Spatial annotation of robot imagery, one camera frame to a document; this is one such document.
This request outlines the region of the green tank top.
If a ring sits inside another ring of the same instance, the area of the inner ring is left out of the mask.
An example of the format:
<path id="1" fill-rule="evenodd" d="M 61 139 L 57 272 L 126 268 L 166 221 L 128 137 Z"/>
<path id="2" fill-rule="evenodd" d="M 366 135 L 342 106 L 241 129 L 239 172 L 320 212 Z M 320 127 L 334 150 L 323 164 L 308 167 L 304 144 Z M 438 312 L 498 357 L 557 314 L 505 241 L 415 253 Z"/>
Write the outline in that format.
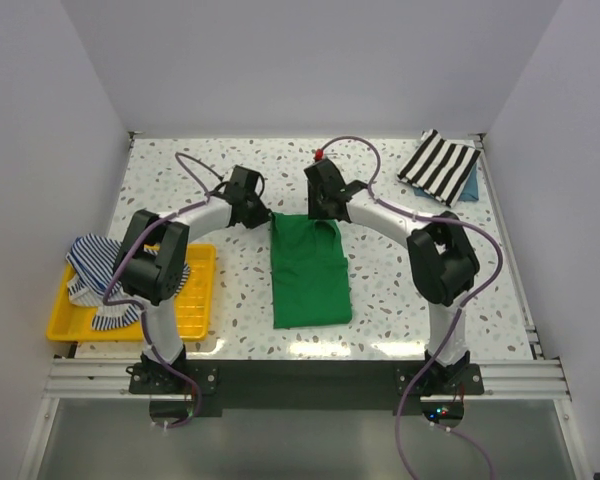
<path id="1" fill-rule="evenodd" d="M 273 214 L 270 264 L 276 329 L 330 327 L 352 320 L 348 259 L 334 221 Z"/>

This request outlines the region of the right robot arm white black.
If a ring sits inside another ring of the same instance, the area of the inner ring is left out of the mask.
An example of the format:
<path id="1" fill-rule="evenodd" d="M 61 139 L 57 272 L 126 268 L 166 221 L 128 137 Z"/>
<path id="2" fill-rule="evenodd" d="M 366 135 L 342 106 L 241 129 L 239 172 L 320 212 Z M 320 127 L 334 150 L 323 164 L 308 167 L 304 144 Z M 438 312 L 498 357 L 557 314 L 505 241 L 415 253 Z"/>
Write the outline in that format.
<path id="1" fill-rule="evenodd" d="M 470 363 L 461 301 L 474 286 L 480 264 L 459 217 L 450 211 L 418 213 L 374 199 L 366 183 L 347 183 L 329 159 L 304 169 L 311 219 L 368 227 L 405 247 L 416 291 L 428 302 L 430 337 L 424 377 L 439 393 L 449 392 Z"/>

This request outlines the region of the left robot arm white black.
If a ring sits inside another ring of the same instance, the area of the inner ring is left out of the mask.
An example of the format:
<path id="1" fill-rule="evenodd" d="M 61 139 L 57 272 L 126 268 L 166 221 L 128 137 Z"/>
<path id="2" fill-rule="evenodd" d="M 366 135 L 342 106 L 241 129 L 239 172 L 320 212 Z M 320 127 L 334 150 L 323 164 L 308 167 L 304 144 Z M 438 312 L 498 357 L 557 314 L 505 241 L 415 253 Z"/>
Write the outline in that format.
<path id="1" fill-rule="evenodd" d="M 194 240 L 237 224 L 254 229 L 270 220 L 262 201 L 264 176 L 243 166 L 233 168 L 205 198 L 169 213 L 136 211 L 130 220 L 113 267 L 111 283 L 120 284 L 125 297 L 107 306 L 129 304 L 139 309 L 144 340 L 133 382 L 176 392 L 193 385 L 187 375 L 186 349 L 178 333 L 173 297 L 180 285 L 188 245 Z"/>

